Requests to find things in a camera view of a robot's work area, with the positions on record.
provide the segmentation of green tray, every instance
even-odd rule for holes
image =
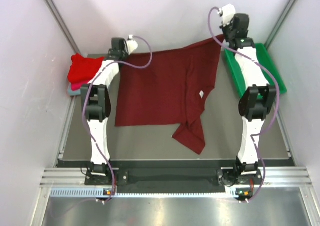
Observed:
[[[261,65],[263,65],[267,70],[270,71],[270,73],[275,77],[276,81],[279,84],[280,88],[280,94],[284,94],[287,92],[287,88],[285,86],[284,81],[282,80],[274,62],[270,58],[268,51],[266,50],[263,43],[256,43],[256,56],[258,58],[258,61]],[[224,50],[225,58],[228,64],[228,67],[230,69],[230,72],[232,74],[232,78],[234,80],[236,90],[242,98],[244,93],[246,92],[246,83],[244,76],[242,75],[241,68],[238,64],[238,62],[235,59],[234,53],[230,52],[229,50]],[[269,77],[268,74],[266,74],[264,71],[262,71],[265,78],[269,81],[270,85],[275,85],[272,79]]]

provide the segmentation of red cloth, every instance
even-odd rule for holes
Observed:
[[[90,82],[90,80],[85,80],[85,81],[82,81],[82,82],[72,83],[71,84],[71,90],[72,91],[77,91],[77,90],[81,89],[82,85],[87,84],[89,82]]]
[[[218,38],[223,42],[223,35]],[[146,69],[124,65],[115,126],[180,123],[172,137],[200,154],[206,145],[200,116],[215,87],[220,52],[220,45],[207,39],[185,48],[155,52]],[[149,58],[149,53],[138,53],[129,56],[127,62],[145,65]]]
[[[99,71],[104,57],[82,57],[79,53],[71,57],[72,65],[68,74],[68,80],[72,84],[90,81]]]

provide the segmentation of black mounting base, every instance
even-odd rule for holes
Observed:
[[[91,163],[90,166],[87,168],[84,185],[111,185],[111,181],[111,172],[106,164],[97,165]]]
[[[233,168],[219,169],[217,171],[218,181],[221,186],[234,187],[237,200],[246,201],[254,195],[254,186],[260,185],[262,181],[261,171],[256,174],[238,175]]]

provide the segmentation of gray table surface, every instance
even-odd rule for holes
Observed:
[[[115,127],[117,97],[120,83],[118,74],[110,87],[112,111],[107,124],[108,149],[113,160],[227,160],[235,159],[242,140],[242,119],[238,112],[239,96],[221,55],[215,89],[205,103],[201,115],[206,146],[201,155],[172,138],[178,128],[174,125]],[[270,123],[273,111],[264,127]],[[275,122],[269,132],[261,136],[259,148],[265,159],[288,159],[286,145]],[[63,160],[90,160],[91,141],[81,120],[81,99],[77,97],[66,142]]]
[[[298,188],[263,188],[249,204],[217,198],[115,198],[102,206],[82,200],[50,198],[43,226],[311,225]]]

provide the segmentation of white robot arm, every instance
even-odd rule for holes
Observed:
[[[119,64],[114,61],[124,60],[128,55],[132,54],[138,48],[138,43],[133,40],[130,35],[128,40],[123,38],[113,38],[112,48],[109,51],[107,60],[102,62],[101,68],[96,73],[97,77],[100,73],[101,75],[93,82],[92,79],[89,84],[93,82],[93,88],[91,90],[90,98],[96,97],[96,99],[89,100],[86,107],[86,119],[90,132],[95,138],[98,147],[101,152],[104,153],[106,159],[110,160],[110,154],[108,150],[108,140],[107,140],[107,124],[108,117],[111,112],[111,103],[108,94],[110,85],[119,73]],[[81,87],[81,97],[82,97],[82,109],[84,104],[84,98],[87,95],[89,84],[85,84]],[[92,155],[91,162],[93,165],[105,165],[106,160],[99,152],[96,143],[91,138]]]
[[[270,86],[262,70],[254,62],[258,62],[254,41],[248,38],[249,16],[236,13],[232,4],[221,8],[221,29],[229,47],[252,60],[235,54],[245,81],[246,92],[239,102],[239,112],[242,116],[243,132],[241,148],[237,155],[236,175],[254,176],[258,172],[258,155],[251,138],[261,132],[266,116],[270,113],[275,100],[275,87]],[[259,136],[254,136],[259,145]]]

